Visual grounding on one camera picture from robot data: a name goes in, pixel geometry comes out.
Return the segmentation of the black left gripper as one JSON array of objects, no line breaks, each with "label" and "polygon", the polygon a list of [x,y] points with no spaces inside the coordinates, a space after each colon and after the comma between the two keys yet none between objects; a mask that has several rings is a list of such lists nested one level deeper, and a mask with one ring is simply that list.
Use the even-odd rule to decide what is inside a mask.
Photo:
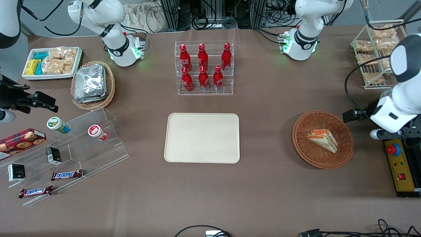
[{"label": "black left gripper", "polygon": [[342,120],[344,123],[349,123],[351,121],[356,120],[368,120],[374,114],[377,105],[379,103],[379,99],[374,99],[371,101],[367,107],[364,109],[363,114],[359,109],[350,109],[346,112],[342,113]]}]

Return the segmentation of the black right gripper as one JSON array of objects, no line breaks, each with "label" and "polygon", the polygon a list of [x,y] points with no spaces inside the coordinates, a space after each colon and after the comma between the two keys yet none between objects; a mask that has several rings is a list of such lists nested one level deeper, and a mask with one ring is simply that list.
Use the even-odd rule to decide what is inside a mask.
[{"label": "black right gripper", "polygon": [[[1,75],[0,79],[0,108],[4,110],[16,110],[25,114],[30,114],[31,108],[25,104],[20,104],[20,100],[26,100],[30,93],[29,85],[19,84],[8,77]],[[43,108],[57,113],[59,107],[56,105],[56,99],[43,92],[35,92],[31,96],[31,106],[33,108]]]}]

